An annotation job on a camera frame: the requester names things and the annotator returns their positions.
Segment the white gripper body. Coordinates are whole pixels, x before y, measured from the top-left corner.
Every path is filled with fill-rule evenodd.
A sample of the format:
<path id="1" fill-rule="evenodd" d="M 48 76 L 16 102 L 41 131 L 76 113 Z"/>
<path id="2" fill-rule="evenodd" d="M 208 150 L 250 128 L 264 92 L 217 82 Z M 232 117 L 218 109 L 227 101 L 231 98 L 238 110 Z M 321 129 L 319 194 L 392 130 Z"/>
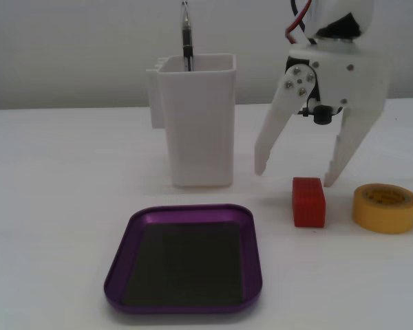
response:
<path id="1" fill-rule="evenodd" d="M 360 50 L 353 43 L 320 43 L 291 47 L 286 70 L 309 65 L 316 86 L 297 113 L 335 116 L 344 108 L 383 107 L 390 81 L 389 60 Z"/>

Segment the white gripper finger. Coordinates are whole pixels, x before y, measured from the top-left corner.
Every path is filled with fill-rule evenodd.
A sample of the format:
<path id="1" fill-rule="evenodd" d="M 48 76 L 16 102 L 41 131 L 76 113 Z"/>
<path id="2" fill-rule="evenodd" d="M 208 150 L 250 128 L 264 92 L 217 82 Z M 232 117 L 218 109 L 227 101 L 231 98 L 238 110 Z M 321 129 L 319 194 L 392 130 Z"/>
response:
<path id="1" fill-rule="evenodd" d="M 314 70 L 305 64 L 293 65 L 279 80 L 271 107 L 255 142 L 255 174 L 261 176 L 272 148 L 290 117 L 297 114 L 316 86 Z"/>
<path id="2" fill-rule="evenodd" d="M 331 187 L 342 174 L 374 123 L 383 107 L 344 108 L 341 128 L 335 140 L 335 148 L 324 177 L 324 186 Z"/>

